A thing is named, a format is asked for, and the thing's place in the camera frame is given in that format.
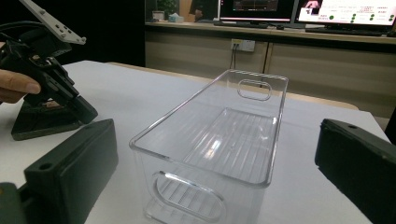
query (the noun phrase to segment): plastic storage container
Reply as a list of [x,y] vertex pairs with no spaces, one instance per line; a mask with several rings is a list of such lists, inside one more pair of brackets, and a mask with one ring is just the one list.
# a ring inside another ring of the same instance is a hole
[[135,136],[147,217],[256,223],[271,182],[288,79],[227,70]]

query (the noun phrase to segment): white table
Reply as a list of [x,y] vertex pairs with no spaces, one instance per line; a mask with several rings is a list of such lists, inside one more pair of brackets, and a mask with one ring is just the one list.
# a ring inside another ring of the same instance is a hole
[[[94,120],[114,119],[120,163],[86,223],[149,223],[143,216],[133,136],[186,100],[205,83],[182,77],[84,61],[64,67],[80,94],[99,113]],[[25,183],[23,170],[75,131],[25,141],[11,137],[19,113],[0,106],[0,182]],[[364,111],[287,98],[276,150],[272,183],[259,223],[370,223],[360,210],[318,170],[314,163],[320,123],[339,119],[387,139],[373,116]]]

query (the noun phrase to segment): screen display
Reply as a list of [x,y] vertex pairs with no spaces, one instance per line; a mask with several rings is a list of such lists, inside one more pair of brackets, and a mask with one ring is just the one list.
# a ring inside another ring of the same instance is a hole
[[290,22],[294,0],[220,0],[221,21]]
[[277,0],[234,0],[233,10],[236,11],[276,11]]
[[304,0],[296,20],[320,24],[361,24],[391,26],[396,0]]

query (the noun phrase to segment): cable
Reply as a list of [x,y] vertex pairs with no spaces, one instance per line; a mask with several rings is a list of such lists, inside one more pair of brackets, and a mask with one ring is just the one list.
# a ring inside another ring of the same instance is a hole
[[9,35],[6,35],[4,33],[0,33],[0,36],[2,36],[6,40],[12,40],[12,41],[21,43],[21,41],[19,39],[15,39],[15,38],[13,38],[13,37],[11,37]]
[[231,51],[231,61],[230,61],[230,69],[233,66],[235,69],[235,56],[236,56],[236,49],[238,48],[239,44],[233,44],[233,50]]
[[305,29],[305,27],[293,27],[292,25],[288,25],[289,23],[282,23],[282,24],[273,24],[273,23],[270,23],[270,22],[267,22],[266,23],[268,26],[274,26],[274,27],[277,27],[277,26],[283,26],[284,28],[289,28],[289,29],[295,29],[295,30],[302,30],[302,29]]
[[0,32],[20,27],[45,27],[43,23],[37,21],[14,21],[0,25]]

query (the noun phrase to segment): container handle cutout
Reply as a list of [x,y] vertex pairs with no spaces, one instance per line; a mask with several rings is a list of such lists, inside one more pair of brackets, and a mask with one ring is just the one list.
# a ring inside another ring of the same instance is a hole
[[[256,96],[248,95],[241,90],[241,87],[243,84],[260,85],[262,89],[267,90],[268,92],[262,92],[263,97],[256,97]],[[267,101],[269,98],[271,98],[272,87],[268,82],[251,80],[251,79],[242,79],[238,82],[237,91],[238,91],[238,94],[243,98],[247,98],[247,99],[251,99],[251,100],[258,100],[258,101]]]
[[[166,193],[165,190],[160,190],[163,186],[172,189],[171,192]],[[164,171],[155,173],[153,175],[153,192],[162,203],[198,217],[207,223],[218,222],[222,213],[225,213],[224,199],[218,192],[178,175]],[[188,207],[185,203],[182,203],[183,198],[189,198],[191,202],[195,200],[195,203],[198,202],[202,205],[210,204],[212,206],[211,212],[204,214],[200,209]]]

